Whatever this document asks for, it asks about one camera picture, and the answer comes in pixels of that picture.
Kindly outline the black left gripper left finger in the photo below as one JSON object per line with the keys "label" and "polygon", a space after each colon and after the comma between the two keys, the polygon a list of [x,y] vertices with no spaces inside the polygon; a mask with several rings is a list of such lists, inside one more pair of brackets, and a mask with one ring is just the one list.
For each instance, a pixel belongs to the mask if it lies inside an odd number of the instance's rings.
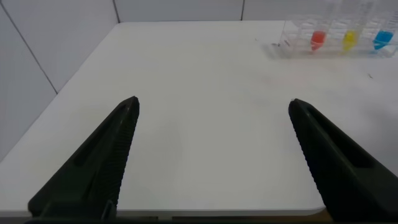
{"label": "black left gripper left finger", "polygon": [[114,218],[140,104],[117,105],[30,199],[34,218]]}

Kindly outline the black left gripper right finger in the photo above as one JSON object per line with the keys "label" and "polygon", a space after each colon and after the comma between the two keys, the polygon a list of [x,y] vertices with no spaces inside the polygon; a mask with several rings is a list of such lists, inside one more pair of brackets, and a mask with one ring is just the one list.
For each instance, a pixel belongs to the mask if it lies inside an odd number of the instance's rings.
{"label": "black left gripper right finger", "polygon": [[334,221],[397,221],[396,175],[311,104],[292,100],[289,117]]}

